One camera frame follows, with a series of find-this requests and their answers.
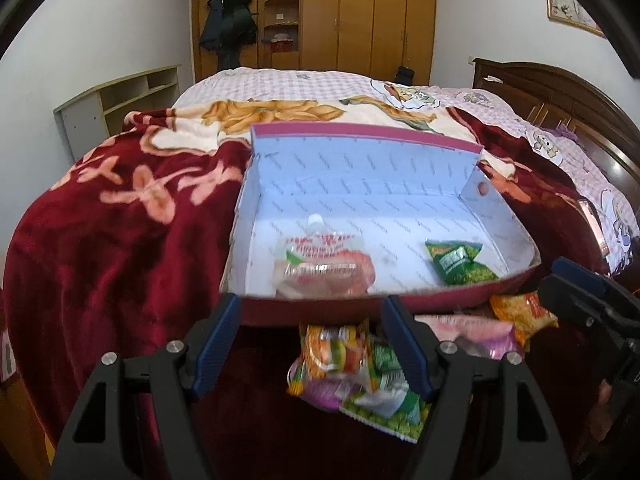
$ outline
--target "wardrobe door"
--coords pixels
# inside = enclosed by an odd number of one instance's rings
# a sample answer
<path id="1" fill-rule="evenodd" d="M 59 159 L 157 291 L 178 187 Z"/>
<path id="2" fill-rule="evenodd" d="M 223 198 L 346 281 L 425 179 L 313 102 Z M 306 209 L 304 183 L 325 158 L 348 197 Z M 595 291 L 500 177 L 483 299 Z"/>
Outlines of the wardrobe door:
<path id="1" fill-rule="evenodd" d="M 414 70 L 414 84 L 428 85 L 433 57 L 436 0 L 406 0 L 404 66 Z"/>
<path id="2" fill-rule="evenodd" d="M 340 0 L 338 70 L 369 75 L 373 0 Z"/>
<path id="3" fill-rule="evenodd" d="M 302 0 L 302 70 L 335 70 L 338 0 Z"/>
<path id="4" fill-rule="evenodd" d="M 371 77 L 393 81 L 402 64 L 406 0 L 375 0 Z"/>

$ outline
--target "red container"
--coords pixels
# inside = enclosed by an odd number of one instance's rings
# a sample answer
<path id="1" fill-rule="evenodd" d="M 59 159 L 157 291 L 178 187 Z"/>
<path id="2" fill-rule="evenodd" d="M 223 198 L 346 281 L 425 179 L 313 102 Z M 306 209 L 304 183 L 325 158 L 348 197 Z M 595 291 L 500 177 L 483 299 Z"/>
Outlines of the red container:
<path id="1" fill-rule="evenodd" d="M 291 40 L 271 41 L 271 52 L 291 52 L 292 48 L 293 41 Z"/>

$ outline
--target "blue gripper pad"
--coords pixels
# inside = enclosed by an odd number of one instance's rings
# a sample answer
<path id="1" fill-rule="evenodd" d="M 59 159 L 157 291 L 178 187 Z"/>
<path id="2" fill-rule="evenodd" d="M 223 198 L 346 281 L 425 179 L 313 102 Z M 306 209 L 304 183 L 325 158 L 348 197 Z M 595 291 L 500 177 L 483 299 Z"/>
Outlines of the blue gripper pad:
<path id="1" fill-rule="evenodd" d="M 596 298 L 604 298 L 607 293 L 605 280 L 595 272 L 591 272 L 567 258 L 561 257 L 554 261 L 551 265 L 551 272 L 579 286 Z"/>
<path id="2" fill-rule="evenodd" d="M 411 390 L 428 400 L 433 394 L 427 357 L 420 349 L 412 325 L 417 324 L 409 311 L 395 298 L 382 302 L 382 325 Z"/>
<path id="3" fill-rule="evenodd" d="M 220 370 L 240 327 L 241 305 L 242 302 L 238 296 L 225 294 L 211 317 L 204 322 L 207 329 L 210 328 L 209 336 L 196 358 L 194 381 L 191 387 L 191 391 L 198 397 L 210 392 L 216 385 Z"/>

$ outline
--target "snack bag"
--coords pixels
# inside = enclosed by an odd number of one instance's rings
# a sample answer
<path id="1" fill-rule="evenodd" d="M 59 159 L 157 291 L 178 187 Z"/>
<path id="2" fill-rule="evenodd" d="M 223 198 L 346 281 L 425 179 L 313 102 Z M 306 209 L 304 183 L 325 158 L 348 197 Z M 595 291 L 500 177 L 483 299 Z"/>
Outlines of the snack bag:
<path id="1" fill-rule="evenodd" d="M 433 259 L 436 272 L 447 285 L 469 285 L 498 279 L 489 267 L 474 261 L 482 250 L 482 244 L 458 240 L 427 240 L 425 246 Z"/>
<path id="2" fill-rule="evenodd" d="M 377 430 L 408 442 L 417 442 L 429 415 L 430 404 L 409 389 L 393 349 L 373 343 L 374 367 L 381 378 L 375 392 L 360 390 L 346 399 L 340 411 Z"/>
<path id="3" fill-rule="evenodd" d="M 363 296 L 376 280 L 360 237 L 329 230 L 322 217 L 308 218 L 306 235 L 280 240 L 274 264 L 276 294 L 285 298 Z"/>
<path id="4" fill-rule="evenodd" d="M 378 389 L 370 360 L 369 323 L 331 328 L 301 325 L 302 366 L 289 381 L 288 393 L 300 396 L 317 380 L 348 379 L 366 390 Z"/>
<path id="5" fill-rule="evenodd" d="M 349 396 L 361 389 L 349 378 L 306 381 L 306 368 L 302 358 L 294 361 L 287 374 L 287 393 L 326 412 L 337 412 Z"/>
<path id="6" fill-rule="evenodd" d="M 500 360 L 510 351 L 522 354 L 512 322 L 479 316 L 415 316 L 429 325 L 440 341 L 454 341 L 469 355 Z"/>
<path id="7" fill-rule="evenodd" d="M 529 339 L 545 326 L 558 327 L 558 318 L 540 305 L 537 292 L 520 296 L 492 296 L 491 308 L 498 319 L 511 321 L 516 327 L 516 340 L 529 351 Z"/>

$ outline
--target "picture frame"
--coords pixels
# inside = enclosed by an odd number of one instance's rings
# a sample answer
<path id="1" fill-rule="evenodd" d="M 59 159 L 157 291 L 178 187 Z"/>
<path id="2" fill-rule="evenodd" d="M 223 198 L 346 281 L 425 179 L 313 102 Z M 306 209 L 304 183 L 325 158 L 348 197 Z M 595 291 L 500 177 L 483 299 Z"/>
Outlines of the picture frame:
<path id="1" fill-rule="evenodd" d="M 605 35 L 601 28 L 578 0 L 546 0 L 546 15 L 552 22 L 564 23 L 581 28 L 601 38 Z"/>

